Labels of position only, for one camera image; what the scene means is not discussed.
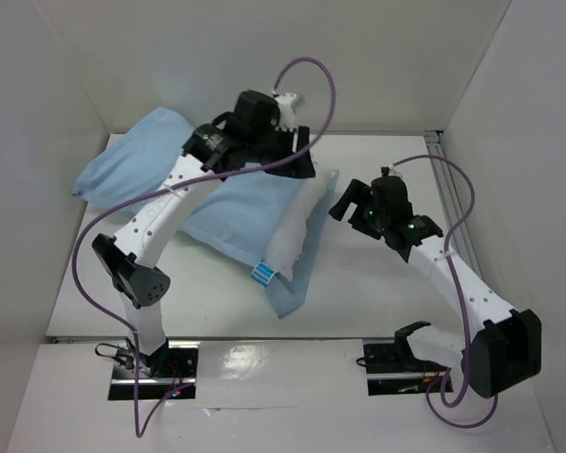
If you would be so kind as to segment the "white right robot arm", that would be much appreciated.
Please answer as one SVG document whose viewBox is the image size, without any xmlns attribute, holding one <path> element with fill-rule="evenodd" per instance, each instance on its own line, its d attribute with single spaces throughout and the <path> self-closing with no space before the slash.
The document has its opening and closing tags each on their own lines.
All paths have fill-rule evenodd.
<svg viewBox="0 0 566 453">
<path fill-rule="evenodd" d="M 470 339 L 461 355 L 478 395 L 491 398 L 541 371 L 539 316 L 519 311 L 495 294 L 445 243 L 442 229 L 430 217 L 414 213 L 400 176 L 384 174 L 369 184 L 352 180 L 329 214 L 384 241 L 467 319 Z"/>
</svg>

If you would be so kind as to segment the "green and blue pillowcase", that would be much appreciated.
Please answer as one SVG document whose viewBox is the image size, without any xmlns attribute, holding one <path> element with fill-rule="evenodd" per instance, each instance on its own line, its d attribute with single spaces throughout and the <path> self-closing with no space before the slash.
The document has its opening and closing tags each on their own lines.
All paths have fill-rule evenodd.
<svg viewBox="0 0 566 453">
<path fill-rule="evenodd" d="M 107 210 L 158 190 L 180 155 L 193 126 L 179 113 L 156 108 L 114 145 L 93 159 L 77 177 L 72 194 Z M 263 172 L 235 176 L 198 204 L 181 231 L 223 255 L 254 268 L 263 261 L 275 229 L 304 179 Z M 328 207 L 337 180 L 307 221 L 308 234 L 293 280 L 276 274 L 265 288 L 274 312 L 283 318 L 306 300 Z"/>
</svg>

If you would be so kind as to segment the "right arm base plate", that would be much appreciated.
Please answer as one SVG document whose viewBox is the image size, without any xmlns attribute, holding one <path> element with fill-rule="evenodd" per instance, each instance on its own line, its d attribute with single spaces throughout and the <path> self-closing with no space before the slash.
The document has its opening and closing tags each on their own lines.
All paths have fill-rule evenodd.
<svg viewBox="0 0 566 453">
<path fill-rule="evenodd" d="M 410 357 L 390 339 L 364 343 L 362 348 L 355 363 L 366 373 L 369 396 L 425 394 L 429 386 L 432 392 L 441 389 L 445 367 Z"/>
</svg>

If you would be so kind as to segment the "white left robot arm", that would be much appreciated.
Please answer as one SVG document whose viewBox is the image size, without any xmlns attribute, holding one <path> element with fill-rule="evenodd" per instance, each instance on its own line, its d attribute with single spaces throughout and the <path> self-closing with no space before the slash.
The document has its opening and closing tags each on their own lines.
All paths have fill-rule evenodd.
<svg viewBox="0 0 566 453">
<path fill-rule="evenodd" d="M 242 92 L 233 110 L 192 132 L 159 187 L 160 197 L 113 235 L 99 234 L 92 241 L 122 296 L 131 325 L 127 344 L 135 367 L 144 375 L 163 372 L 169 354 L 160 301 L 171 280 L 158 269 L 158 260 L 195 207 L 225 181 L 225 173 L 248 164 L 267 166 L 275 176 L 315 175 L 310 156 L 295 155 L 309 140 L 308 127 L 294 124 L 303 102 L 302 95 L 291 92 Z"/>
</svg>

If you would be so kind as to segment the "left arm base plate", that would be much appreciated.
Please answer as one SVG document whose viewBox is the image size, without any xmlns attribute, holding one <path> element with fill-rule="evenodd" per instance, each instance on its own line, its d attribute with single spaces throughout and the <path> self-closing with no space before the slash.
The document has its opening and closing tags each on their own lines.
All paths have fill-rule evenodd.
<svg viewBox="0 0 566 453">
<path fill-rule="evenodd" d="M 95 355 L 113 361 L 108 400 L 132 401 L 134 356 L 124 344 L 101 343 Z M 156 371 L 142 366 L 139 400 L 159 400 L 166 394 L 172 400 L 195 399 L 199 344 L 170 342 L 170 348 Z"/>
</svg>

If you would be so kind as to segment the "white pillow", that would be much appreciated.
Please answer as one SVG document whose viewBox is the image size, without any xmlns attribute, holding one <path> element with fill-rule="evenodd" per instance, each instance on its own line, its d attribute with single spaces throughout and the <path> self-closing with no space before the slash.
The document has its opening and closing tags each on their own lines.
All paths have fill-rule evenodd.
<svg viewBox="0 0 566 453">
<path fill-rule="evenodd" d="M 293 266 L 303 253 L 308 218 L 324 199 L 328 185 L 335 182 L 338 175 L 337 170 L 317 167 L 316 176 L 303 180 L 283 211 L 263 262 L 288 281 L 293 280 Z"/>
</svg>

